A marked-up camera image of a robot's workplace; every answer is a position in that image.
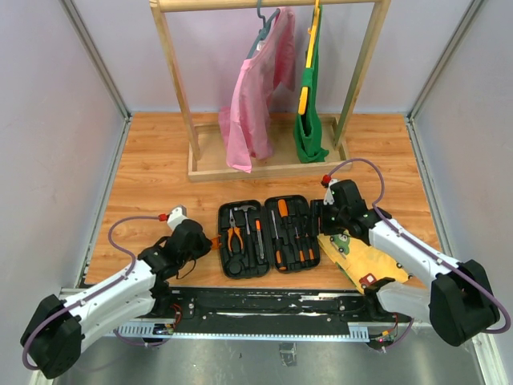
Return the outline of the orange handled needle nose pliers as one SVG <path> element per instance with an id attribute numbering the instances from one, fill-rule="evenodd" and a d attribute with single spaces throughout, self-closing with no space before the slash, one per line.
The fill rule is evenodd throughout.
<path id="1" fill-rule="evenodd" d="M 228 251 L 231 256 L 244 251 L 244 241 L 240 229 L 236 226 L 232 209 L 229 210 Z"/>

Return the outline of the claw hammer black handle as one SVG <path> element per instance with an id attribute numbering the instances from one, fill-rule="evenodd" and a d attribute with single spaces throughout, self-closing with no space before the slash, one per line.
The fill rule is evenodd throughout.
<path id="1" fill-rule="evenodd" d="M 242 211 L 244 213 L 245 218 L 245 227 L 246 227 L 246 233 L 249 235 L 251 233 L 250 225 L 249 225 L 249 219 L 248 219 L 248 212 L 250 210 L 256 210 L 257 207 L 254 205 L 240 205 L 238 207 L 235 207 L 234 211 Z"/>

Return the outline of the black plastic tool case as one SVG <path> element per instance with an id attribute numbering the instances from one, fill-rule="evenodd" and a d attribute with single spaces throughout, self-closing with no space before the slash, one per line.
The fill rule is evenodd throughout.
<path id="1" fill-rule="evenodd" d="M 281 216 L 278 211 L 277 202 L 285 199 L 288 212 L 288 233 L 284 231 Z M 234 211 L 240 205 L 254 205 L 256 210 L 248 212 L 251 233 L 246 233 L 245 218 L 242 211 Z M 229 210 L 233 210 L 236 226 L 240 229 L 244 241 L 244 251 L 231 256 L 228 251 L 228 229 Z M 287 266 L 286 271 L 280 271 L 276 261 L 275 233 L 271 211 L 276 216 L 277 231 L 281 239 L 281 251 Z M 265 260 L 259 258 L 257 242 L 256 219 L 261 222 L 261 231 L 265 248 Z M 228 278 L 259 278 L 265 276 L 270 270 L 275 269 L 281 274 L 299 273 L 317 267 L 321 261 L 320 247 L 317 242 L 317 235 L 313 233 L 311 215 L 311 201 L 301 195 L 288 195 L 281 197 L 270 197 L 261 203 L 257 200 L 234 201 L 221 205 L 218 209 L 218 250 L 220 262 L 224 274 Z M 301 245 L 305 255 L 305 262 L 301 263 L 297 249 L 294 225 L 298 229 L 301 238 Z M 310 261 L 308 249 L 305 246 L 305 233 L 311 237 L 315 260 Z"/>

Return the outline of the black orange handled screwdriver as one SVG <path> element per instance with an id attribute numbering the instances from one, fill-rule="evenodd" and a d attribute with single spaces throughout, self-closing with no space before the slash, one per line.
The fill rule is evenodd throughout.
<path id="1" fill-rule="evenodd" d="M 276 216 L 275 216 L 275 213 L 273 210 L 271 211 L 271 217 L 272 217 L 273 228 L 274 228 L 274 233 L 275 233 L 275 248 L 276 248 L 277 266 L 280 271 L 286 271 L 287 266 L 286 266 L 285 259 L 282 254 L 282 251 L 281 251 L 281 239 L 280 239 L 278 231 L 277 231 Z"/>

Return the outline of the orange handled awl screwdriver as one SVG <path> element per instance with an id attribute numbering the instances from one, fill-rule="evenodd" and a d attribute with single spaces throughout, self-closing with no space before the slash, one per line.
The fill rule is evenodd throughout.
<path id="1" fill-rule="evenodd" d="M 286 234 L 289 234 L 288 233 L 288 219 L 289 219 L 289 212 L 288 212 L 288 207 L 287 207 L 287 204 L 286 204 L 286 201 L 285 199 L 279 199 L 278 202 L 277 202 L 277 207 L 278 207 L 278 211 L 280 213 L 280 216 L 281 216 L 281 221 L 282 221 L 282 224 L 283 224 L 283 227 L 284 227 L 284 231 Z"/>

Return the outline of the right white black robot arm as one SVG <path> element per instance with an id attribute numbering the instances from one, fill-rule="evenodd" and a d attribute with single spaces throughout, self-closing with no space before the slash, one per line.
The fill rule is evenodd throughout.
<path id="1" fill-rule="evenodd" d="M 374 321 L 390 313 L 429 323 L 453 347 L 487 332 L 502 315 L 485 269 L 476 261 L 458 261 L 406 231 L 379 208 L 368 208 L 352 180 L 324 176 L 325 198 L 317 201 L 321 234 L 348 233 L 353 240 L 390 256 L 423 287 L 392 277 L 365 285 L 363 310 Z"/>

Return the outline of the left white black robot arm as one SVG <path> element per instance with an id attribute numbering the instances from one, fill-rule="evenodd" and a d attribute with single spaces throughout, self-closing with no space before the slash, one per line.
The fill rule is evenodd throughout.
<path id="1" fill-rule="evenodd" d="M 169 279 L 211 248 L 203 227 L 184 218 L 172 226 L 170 236 L 131 255 L 129 265 L 99 284 L 64 299 L 45 297 L 20 338 L 23 366 L 54 379 L 125 322 L 148 314 L 163 317 L 172 307 Z"/>

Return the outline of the yellow cartoon cloth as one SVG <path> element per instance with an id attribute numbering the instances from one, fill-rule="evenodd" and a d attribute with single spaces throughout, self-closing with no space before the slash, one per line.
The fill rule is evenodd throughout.
<path id="1" fill-rule="evenodd" d="M 388 254 L 346 233 L 331 236 L 320 234 L 317 241 L 324 253 L 344 271 L 360 294 L 364 294 L 366 287 L 382 278 L 394 278 L 397 282 L 411 287 L 423 290 L 426 288 Z"/>

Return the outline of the green garment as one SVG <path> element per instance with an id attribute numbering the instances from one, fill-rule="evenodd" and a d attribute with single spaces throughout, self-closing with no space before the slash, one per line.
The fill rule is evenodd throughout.
<path id="1" fill-rule="evenodd" d="M 322 5 L 320 4 L 320 19 L 318 25 L 317 39 L 313 51 L 312 68 L 304 69 L 301 77 L 301 87 L 309 87 L 308 103 L 305 114 L 297 113 L 293 136 L 297 149 L 297 156 L 301 163 L 318 163 L 324 162 L 329 155 L 329 151 L 321 145 L 322 140 L 322 124 L 317 114 L 317 82 L 319 67 L 319 40 L 321 29 Z"/>

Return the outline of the wooden clothes rack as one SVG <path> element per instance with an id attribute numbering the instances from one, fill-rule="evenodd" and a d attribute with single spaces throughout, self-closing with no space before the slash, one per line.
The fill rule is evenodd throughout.
<path id="1" fill-rule="evenodd" d="M 312 4 L 304 70 L 296 72 L 294 2 L 270 1 L 272 15 L 241 65 L 228 106 L 217 120 L 195 124 L 168 27 L 172 12 L 264 6 L 262 1 L 153 1 L 150 4 L 189 140 L 188 177 L 193 182 L 294 176 L 348 166 L 345 130 L 353 114 L 390 4 L 376 1 L 341 114 L 316 109 L 321 16 Z"/>

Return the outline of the yellow clothes hanger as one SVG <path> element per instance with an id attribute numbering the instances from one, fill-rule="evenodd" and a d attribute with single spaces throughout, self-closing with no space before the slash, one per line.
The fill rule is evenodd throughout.
<path id="1" fill-rule="evenodd" d="M 320 13 L 321 13 L 320 1 L 316 0 L 314 3 L 314 8 L 313 8 L 312 24 L 311 24 L 310 28 L 308 29 L 309 44 L 308 44 L 308 48 L 306 51 L 306 60 L 305 60 L 305 69 L 306 70 L 309 70 L 312 68 L 313 51 L 314 51 L 315 42 L 317 39 Z M 300 115 L 305 114 L 306 106 L 308 103 L 308 95 L 309 95 L 309 87 L 303 86 L 301 88 L 298 111 L 297 111 Z"/>

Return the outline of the pink garment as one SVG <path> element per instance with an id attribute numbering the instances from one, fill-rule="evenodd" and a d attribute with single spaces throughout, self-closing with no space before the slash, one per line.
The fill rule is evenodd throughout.
<path id="1" fill-rule="evenodd" d="M 218 115 L 226 164 L 246 173 L 252 171 L 252 159 L 273 155 L 268 137 L 273 92 L 279 85 L 290 91 L 296 86 L 296 15 L 291 7 L 280 10 L 261 48 L 242 63 L 231 104 Z"/>

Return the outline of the teal clothes hanger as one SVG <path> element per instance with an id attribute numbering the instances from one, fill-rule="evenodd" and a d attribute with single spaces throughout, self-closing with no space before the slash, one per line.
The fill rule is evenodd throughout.
<path id="1" fill-rule="evenodd" d="M 266 18 L 261 13 L 262 2 L 263 2 L 262 0 L 258 0 L 256 2 L 256 8 L 257 8 L 256 13 L 257 13 L 257 17 L 262 21 L 262 27 L 259 29 L 258 35 L 255 38 L 247 56 L 246 56 L 246 59 L 251 59 L 255 55 L 257 48 L 259 47 L 259 44 L 261 42 L 264 42 L 266 40 L 267 36 L 269 35 L 269 32 L 271 30 L 274 19 L 281 12 L 281 10 L 279 8 L 276 8 L 276 10 L 268 18 Z"/>

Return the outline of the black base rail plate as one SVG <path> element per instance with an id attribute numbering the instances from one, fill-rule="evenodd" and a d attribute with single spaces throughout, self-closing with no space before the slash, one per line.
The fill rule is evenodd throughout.
<path id="1" fill-rule="evenodd" d="M 167 292 L 169 306 L 184 312 L 182 319 L 205 316 L 334 316 L 349 325 L 393 324 L 391 314 L 379 314 L 355 290 L 175 287 Z"/>

